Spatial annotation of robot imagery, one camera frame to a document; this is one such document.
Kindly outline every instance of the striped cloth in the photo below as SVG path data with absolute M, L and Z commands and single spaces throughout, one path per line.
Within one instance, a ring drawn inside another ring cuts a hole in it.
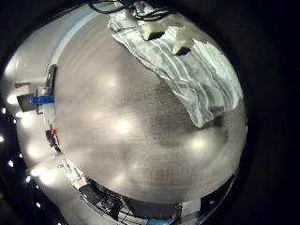
M 108 27 L 115 40 L 169 85 L 196 127 L 233 110 L 243 97 L 232 65 L 212 44 L 195 40 L 191 52 L 175 56 L 176 27 L 169 27 L 161 38 L 144 41 L 141 25 L 123 12 L 112 14 Z

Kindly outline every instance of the blue object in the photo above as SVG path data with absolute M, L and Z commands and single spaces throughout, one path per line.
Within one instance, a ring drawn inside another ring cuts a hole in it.
M 54 96 L 39 96 L 39 97 L 31 97 L 30 103 L 34 105 L 43 105 L 54 103 Z
M 160 219 L 154 219 L 154 218 L 150 218 L 147 221 L 146 225 L 169 225 L 170 222 L 167 220 L 160 220 Z

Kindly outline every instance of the black cable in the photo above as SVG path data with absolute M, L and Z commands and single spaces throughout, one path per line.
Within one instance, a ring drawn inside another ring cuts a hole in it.
M 129 8 L 129 7 L 131 7 L 135 2 L 136 2 L 137 0 L 130 0 L 130 1 L 128 1 L 127 3 L 125 3 L 123 6 L 121 6 L 121 7 L 118 7 L 118 8 L 116 8 L 116 9 L 113 9 L 113 10 L 110 10 L 110 11 L 104 11 L 104 10 L 101 10 L 101 9 L 98 9 L 97 7 L 95 7 L 95 5 L 94 4 L 96 4 L 96 3 L 105 3 L 105 2 L 111 2 L 111 1 L 107 1 L 107 0 L 104 0 L 104 1 L 90 1 L 89 3 L 88 3 L 88 6 L 91 8 L 91 9 L 93 9 L 94 11 L 96 11 L 96 12 L 98 12 L 98 13 L 102 13 L 102 14 L 111 14 L 111 13 L 114 13 L 114 12 L 118 12 L 118 11 L 121 11 L 121 10 L 123 10 L 123 9 L 126 9 L 126 8 Z
M 137 10 L 135 10 L 135 18 L 140 21 L 145 21 L 145 22 L 155 22 L 159 21 L 166 16 L 170 14 L 174 14 L 175 12 L 172 10 L 169 10 L 165 7 L 163 8 L 158 8 L 155 9 L 154 11 L 148 12 L 146 14 L 141 15 L 141 13 L 138 13 Z

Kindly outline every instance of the white striped blanket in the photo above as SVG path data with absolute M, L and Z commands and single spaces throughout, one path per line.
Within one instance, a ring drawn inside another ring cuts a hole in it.
M 212 44 L 195 40 L 191 52 L 176 56 L 172 54 L 176 27 L 169 27 L 161 38 L 145 41 L 141 25 L 122 12 L 111 15 L 108 27 L 115 40 L 169 85 L 196 127 L 233 110 L 243 97 L 232 65 Z

